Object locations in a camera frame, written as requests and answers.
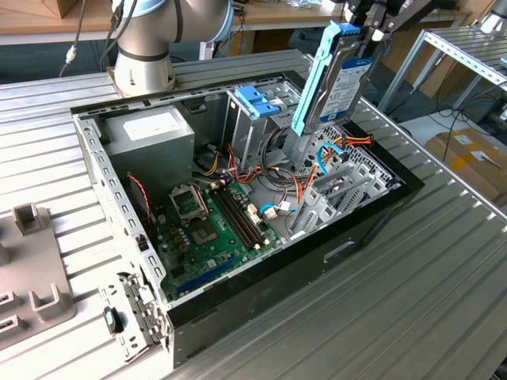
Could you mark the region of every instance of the motherboard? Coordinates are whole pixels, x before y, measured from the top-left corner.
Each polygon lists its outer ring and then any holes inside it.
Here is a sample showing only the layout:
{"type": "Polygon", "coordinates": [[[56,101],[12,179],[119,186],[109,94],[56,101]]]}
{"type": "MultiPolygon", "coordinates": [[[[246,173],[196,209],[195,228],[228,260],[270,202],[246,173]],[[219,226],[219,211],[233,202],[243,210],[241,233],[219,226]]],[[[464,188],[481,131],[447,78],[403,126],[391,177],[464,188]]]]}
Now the motherboard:
{"type": "Polygon", "coordinates": [[[182,297],[282,244],[261,219],[257,225],[252,221],[257,221],[253,205],[238,183],[194,188],[193,193],[197,200],[190,192],[180,194],[179,207],[168,196],[156,210],[158,255],[168,273],[162,289],[168,299],[182,297]],[[177,207],[187,214],[204,208],[206,216],[188,221],[177,207]]]}

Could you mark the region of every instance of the aluminum workbench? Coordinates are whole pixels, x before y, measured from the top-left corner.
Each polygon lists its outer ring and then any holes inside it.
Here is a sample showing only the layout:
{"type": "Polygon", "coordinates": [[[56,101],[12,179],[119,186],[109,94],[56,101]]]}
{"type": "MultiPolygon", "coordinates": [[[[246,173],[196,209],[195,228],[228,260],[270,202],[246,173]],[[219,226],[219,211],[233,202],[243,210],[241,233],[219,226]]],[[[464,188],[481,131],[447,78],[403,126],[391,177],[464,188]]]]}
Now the aluminum workbench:
{"type": "MultiPolygon", "coordinates": [[[[176,65],[183,86],[295,70],[281,51],[176,65]]],[[[0,87],[0,215],[48,207],[76,316],[0,351],[2,378],[164,378],[161,348],[125,366],[97,285],[121,252],[90,186],[70,106],[116,98],[106,74],[0,87]]],[[[486,379],[507,355],[507,218],[361,100],[353,118],[425,187],[363,251],[169,378],[486,379]]]]}
{"type": "Polygon", "coordinates": [[[436,50],[414,82],[415,89],[418,89],[426,76],[431,74],[437,61],[447,55],[477,74],[456,101],[454,108],[458,108],[467,99],[482,78],[507,90],[507,69],[500,64],[500,58],[507,57],[507,32],[502,36],[492,37],[475,26],[423,30],[384,94],[379,104],[381,111],[385,112],[389,107],[425,43],[433,45],[436,50]]]}

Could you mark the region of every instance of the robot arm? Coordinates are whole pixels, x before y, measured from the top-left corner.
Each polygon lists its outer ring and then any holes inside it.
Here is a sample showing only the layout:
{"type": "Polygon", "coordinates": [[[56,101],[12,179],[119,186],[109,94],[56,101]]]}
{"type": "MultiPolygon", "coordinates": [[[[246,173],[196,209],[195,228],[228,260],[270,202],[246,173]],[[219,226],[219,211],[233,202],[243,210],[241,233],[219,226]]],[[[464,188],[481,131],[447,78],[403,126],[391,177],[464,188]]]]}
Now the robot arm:
{"type": "Polygon", "coordinates": [[[125,0],[124,17],[133,5],[114,70],[116,85],[128,96],[172,89],[169,44],[221,40],[234,15],[232,0],[125,0]]]}

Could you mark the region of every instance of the black switch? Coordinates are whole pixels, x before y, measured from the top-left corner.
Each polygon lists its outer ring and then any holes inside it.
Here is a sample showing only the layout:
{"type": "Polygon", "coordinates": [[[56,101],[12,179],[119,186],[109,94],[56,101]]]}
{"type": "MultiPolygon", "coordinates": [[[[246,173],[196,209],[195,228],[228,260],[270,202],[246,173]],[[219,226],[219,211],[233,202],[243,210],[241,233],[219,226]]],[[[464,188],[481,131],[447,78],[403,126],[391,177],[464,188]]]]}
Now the black switch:
{"type": "Polygon", "coordinates": [[[105,323],[107,323],[111,335],[124,331],[124,326],[121,323],[120,315],[118,314],[116,307],[110,308],[109,306],[106,306],[102,315],[104,315],[105,323]]]}

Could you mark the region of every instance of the motherboard chip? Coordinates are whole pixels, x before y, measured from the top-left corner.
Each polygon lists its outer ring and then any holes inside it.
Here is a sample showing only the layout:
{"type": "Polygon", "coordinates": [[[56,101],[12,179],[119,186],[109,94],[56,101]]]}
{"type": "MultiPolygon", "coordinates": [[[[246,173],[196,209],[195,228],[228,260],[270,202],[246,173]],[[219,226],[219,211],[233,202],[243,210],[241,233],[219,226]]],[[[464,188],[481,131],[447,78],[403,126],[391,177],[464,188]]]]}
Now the motherboard chip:
{"type": "Polygon", "coordinates": [[[185,268],[183,268],[181,265],[178,265],[176,268],[171,269],[171,275],[175,279],[181,276],[183,273],[185,273],[185,268]]]}
{"type": "Polygon", "coordinates": [[[213,227],[209,220],[199,220],[190,223],[188,231],[197,245],[203,245],[218,237],[215,227],[213,227]]]}

